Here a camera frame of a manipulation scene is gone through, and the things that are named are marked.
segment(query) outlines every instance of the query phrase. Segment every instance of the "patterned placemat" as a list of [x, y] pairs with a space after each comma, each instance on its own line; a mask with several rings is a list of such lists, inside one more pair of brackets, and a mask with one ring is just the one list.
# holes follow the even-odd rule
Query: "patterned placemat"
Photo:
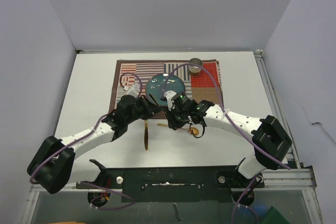
[[[116, 108], [117, 103], [126, 92], [119, 85], [120, 76], [125, 72], [136, 73], [143, 83], [143, 91], [147, 82], [159, 73], [170, 73], [177, 66], [188, 63], [188, 60], [118, 60], [115, 68], [114, 81], [111, 93], [111, 101], [109, 112]], [[219, 63], [217, 60], [203, 60], [203, 67], [206, 68], [215, 78], [216, 84], [220, 87], [220, 94], [223, 99], [222, 85], [220, 81]], [[185, 94], [196, 102], [202, 100], [219, 103], [216, 94], [216, 89], [210, 77], [201, 71], [197, 77], [192, 77], [188, 73], [188, 67], [183, 66], [174, 73], [178, 76], [185, 85]], [[122, 83], [126, 86], [131, 86], [136, 81], [136, 78], [131, 75], [123, 76]], [[164, 119], [163, 113], [153, 117], [154, 119]]]

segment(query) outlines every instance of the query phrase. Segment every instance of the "screw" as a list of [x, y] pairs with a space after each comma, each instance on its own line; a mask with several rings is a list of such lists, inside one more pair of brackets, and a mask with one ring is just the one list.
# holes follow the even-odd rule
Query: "screw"
[[124, 179], [122, 178], [122, 177], [117, 177], [117, 179], [116, 179], [116, 182], [117, 182], [117, 184], [122, 184], [122, 182], [124, 181]]
[[219, 181], [221, 184], [225, 183], [225, 177], [224, 177], [224, 176], [220, 176], [220, 177], [218, 178], [218, 181]]

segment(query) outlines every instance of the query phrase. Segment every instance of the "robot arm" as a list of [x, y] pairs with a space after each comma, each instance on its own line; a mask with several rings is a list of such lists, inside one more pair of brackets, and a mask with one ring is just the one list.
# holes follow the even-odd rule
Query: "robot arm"
[[[57, 139], [50, 136], [44, 140], [27, 172], [30, 176], [35, 173], [34, 179], [49, 193], [60, 191], [65, 184], [78, 181], [95, 181], [104, 169], [95, 160], [90, 160], [96, 165], [94, 170], [84, 174], [72, 174], [74, 160], [98, 145], [112, 142], [121, 137], [128, 129], [128, 125], [135, 120], [147, 120], [163, 109], [148, 101], [145, 96], [138, 97], [139, 87], [132, 86], [127, 89], [117, 108], [99, 122], [94, 129], [90, 128], [76, 135]], [[174, 91], [165, 92], [168, 107], [164, 109], [169, 128], [179, 129], [185, 124], [201, 124], [204, 128], [217, 127], [225, 131], [239, 134], [230, 121], [233, 122], [253, 139], [263, 151], [282, 161], [289, 150], [292, 141], [284, 131], [279, 121], [273, 116], [266, 119], [252, 118], [235, 112], [222, 112], [219, 105], [209, 101], [197, 103], [190, 100], [185, 94], [176, 94]], [[54, 153], [62, 150], [56, 157]], [[279, 165], [265, 157], [255, 149], [255, 154], [246, 157], [238, 167], [238, 172], [246, 179], [252, 178], [262, 170], [278, 169]]]
[[[69, 179], [76, 158], [98, 145], [118, 139], [135, 120], [146, 120], [162, 111], [159, 106], [150, 103], [145, 96], [138, 97], [139, 91], [137, 85], [127, 89], [127, 94], [121, 98], [117, 108], [98, 122], [94, 128], [61, 139], [54, 136], [46, 138], [31, 161], [27, 173], [51, 194], [60, 191], [67, 183], [73, 182]], [[94, 181], [99, 173], [99, 170], [95, 169], [75, 177]]]
[[[216, 127], [240, 136], [233, 123], [252, 138], [252, 141], [262, 151], [282, 162], [289, 151], [292, 140], [281, 126], [280, 122], [271, 115], [265, 119], [253, 118], [232, 111], [222, 111], [221, 107], [209, 101], [196, 103], [185, 94], [167, 91], [164, 94], [168, 109], [177, 121], [189, 124], [201, 124], [203, 127]], [[265, 169], [277, 170], [279, 165], [266, 157], [259, 150], [244, 158], [239, 164], [238, 172], [245, 178], [251, 179]]]

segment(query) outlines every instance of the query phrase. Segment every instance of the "spoon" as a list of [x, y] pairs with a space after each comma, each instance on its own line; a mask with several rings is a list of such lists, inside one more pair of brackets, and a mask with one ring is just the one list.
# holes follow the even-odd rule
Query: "spoon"
[[[168, 125], [163, 124], [163, 123], [158, 123], [158, 126], [168, 127]], [[182, 129], [182, 128], [181, 128], [181, 130], [186, 130], [186, 131], [188, 131], [190, 134], [195, 135], [195, 136], [198, 136], [199, 133], [200, 133], [200, 131], [199, 131], [197, 128], [195, 128], [195, 127], [191, 127], [191, 131], [190, 131], [189, 129]]]

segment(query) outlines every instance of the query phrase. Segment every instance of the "white wall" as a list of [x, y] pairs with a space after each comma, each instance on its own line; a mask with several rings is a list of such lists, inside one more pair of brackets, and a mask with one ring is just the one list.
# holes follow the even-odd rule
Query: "white wall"
[[335, 42], [335, 0], [291, 0], [265, 49], [300, 161], [313, 165], [326, 224], [336, 219]]
[[26, 168], [54, 132], [75, 50], [49, 0], [0, 3], [0, 219], [18, 223]]
[[290, 0], [50, 0], [76, 49], [264, 48]]

